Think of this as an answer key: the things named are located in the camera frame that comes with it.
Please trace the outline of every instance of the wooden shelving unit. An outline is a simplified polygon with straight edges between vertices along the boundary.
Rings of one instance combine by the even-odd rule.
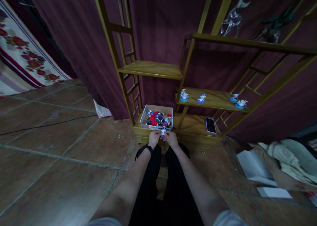
[[[134,45],[134,36],[132,29],[131,21],[131,12],[129,10],[129,0],[124,0],[125,3],[125,15],[123,13],[122,0],[118,0],[119,11],[121,15],[122,25],[113,24],[109,22],[108,14],[104,4],[104,0],[95,0],[100,15],[100,19],[104,28],[105,36],[110,48],[110,52],[113,58],[114,66],[117,71],[117,75],[120,81],[122,88],[123,96],[129,110],[130,118],[133,124],[133,131],[135,133],[138,143],[147,143],[150,129],[142,127],[140,123],[141,114],[143,111],[141,91],[140,91],[140,82],[139,75],[152,76],[159,78],[168,78],[179,81],[178,91],[176,93],[176,104],[177,110],[174,112],[173,117],[173,128],[177,132],[179,142],[186,144],[188,148],[205,151],[210,147],[219,142],[224,135],[231,131],[235,126],[237,126],[241,121],[249,116],[253,111],[255,111],[262,103],[264,103],[268,98],[270,98],[274,93],[281,89],[287,82],[289,82],[293,77],[295,77],[300,71],[302,71],[306,66],[308,66],[313,60],[317,57],[317,49],[311,48],[302,48],[302,47],[291,47],[283,45],[285,41],[294,33],[294,31],[299,27],[299,25],[307,19],[316,18],[316,14],[312,14],[313,10],[317,7],[317,2],[313,4],[305,14],[303,14],[298,20],[297,24],[293,27],[290,33],[282,41],[282,44],[272,44],[265,42],[258,42],[253,40],[244,40],[238,38],[222,37],[218,36],[221,23],[228,11],[231,0],[223,0],[219,8],[219,12],[212,29],[211,34],[202,33],[206,17],[209,11],[211,0],[206,0],[204,10],[201,16],[201,20],[198,27],[197,33],[191,33],[184,38],[183,51],[181,55],[181,61],[179,65],[165,64],[165,63],[156,63],[151,61],[143,61],[136,59],[136,50]],[[303,3],[304,0],[301,0],[296,6],[294,11]],[[117,33],[121,58],[123,59],[123,66],[120,66],[119,55],[115,47],[113,33]],[[127,33],[130,35],[132,51],[125,53],[121,33]],[[186,50],[186,43],[190,42],[189,49],[187,52],[187,57],[185,62],[183,62],[184,54]],[[244,73],[241,75],[240,80],[234,84],[234,87],[230,92],[223,92],[218,90],[207,90],[200,89],[195,87],[185,87],[186,91],[189,93],[190,97],[187,102],[181,102],[180,91],[183,87],[184,80],[186,77],[187,68],[190,62],[192,50],[195,42],[212,42],[218,44],[227,44],[233,46],[241,46],[246,48],[258,49],[258,52],[255,54],[251,62],[245,68]],[[281,59],[269,70],[265,72],[263,70],[256,69],[254,67],[255,61],[261,56],[263,51],[271,51],[284,53]],[[291,54],[303,55],[303,58],[299,60],[293,67],[290,69],[267,91],[264,93],[259,93],[258,88],[280,67],[283,61]],[[247,74],[252,73],[251,77],[246,79]],[[250,87],[250,82],[257,76],[262,75],[260,81],[256,84],[255,87]],[[126,80],[132,78],[133,86],[127,90]],[[237,87],[243,83],[243,88],[240,91],[237,91]],[[138,94],[133,95],[133,91],[138,88]],[[232,93],[242,93],[243,91],[248,90],[257,96],[257,100],[254,103],[251,103],[249,108],[238,109],[235,107],[234,103],[229,100],[232,96]],[[206,94],[207,98],[204,104],[197,103],[197,98],[201,94]],[[179,107],[184,106],[182,113],[178,113]],[[215,118],[216,124],[218,121],[221,121],[225,129],[220,132],[218,127],[217,134],[212,134],[206,131],[205,118],[207,116],[202,115],[191,115],[187,114],[189,107],[202,107],[210,108],[217,110],[213,118]],[[230,122],[228,126],[226,121],[232,117],[233,113],[240,113],[240,116],[235,120]]]

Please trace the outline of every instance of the maroon curtain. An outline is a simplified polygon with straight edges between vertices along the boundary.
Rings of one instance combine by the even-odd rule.
[[[105,1],[118,7],[117,0]],[[129,119],[95,1],[32,2],[93,99],[115,120]]]
[[[32,0],[49,26],[55,40],[75,72],[85,83],[94,99],[107,104],[114,119],[128,118],[118,78],[104,37],[94,0]],[[205,0],[130,0],[138,59],[179,64],[184,36],[198,29]],[[210,33],[222,0],[212,0],[205,33]],[[231,10],[239,0],[232,0]],[[281,13],[297,0],[251,1],[239,9],[243,17],[239,38],[254,39],[263,26],[261,21]],[[120,23],[117,0],[106,0],[110,21]],[[283,35],[315,0],[306,0],[295,18],[282,30]],[[316,21],[308,20],[288,40],[288,45],[314,47],[317,42]],[[256,50],[228,45],[196,44],[185,84],[192,87],[228,91]],[[279,57],[267,53],[257,63],[267,70]],[[287,59],[268,79],[263,93],[298,60]],[[317,119],[317,75],[312,63],[296,78],[265,102],[259,109],[234,128],[229,136],[244,141],[263,137],[283,139]],[[174,90],[177,82],[163,78],[142,77],[144,104],[176,107]],[[243,93],[252,104],[254,97]],[[190,108],[189,112],[212,114],[207,109]]]

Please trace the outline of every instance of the phone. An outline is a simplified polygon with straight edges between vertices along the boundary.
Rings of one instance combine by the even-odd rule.
[[[208,132],[217,134],[215,121],[213,119],[206,118],[206,127]]]

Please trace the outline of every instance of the dark green sculpture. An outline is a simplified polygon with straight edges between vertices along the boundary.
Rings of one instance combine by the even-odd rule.
[[[291,22],[294,17],[293,7],[290,6],[288,9],[280,15],[273,17],[267,21],[261,22],[261,24],[269,24],[272,26],[270,28],[265,28],[262,30],[259,35],[254,39],[258,40],[260,37],[266,38],[268,43],[278,43],[281,34],[281,28]]]

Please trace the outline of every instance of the tiled floor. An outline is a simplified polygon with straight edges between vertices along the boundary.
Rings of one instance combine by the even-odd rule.
[[[0,135],[95,114],[85,87],[72,80],[0,100]],[[240,148],[227,138],[205,154],[191,151],[191,159],[248,225],[317,225],[317,209],[302,193],[260,197],[238,163]],[[138,149],[130,121],[112,117],[0,136],[0,225],[85,225]],[[162,162],[158,198],[166,181]]]

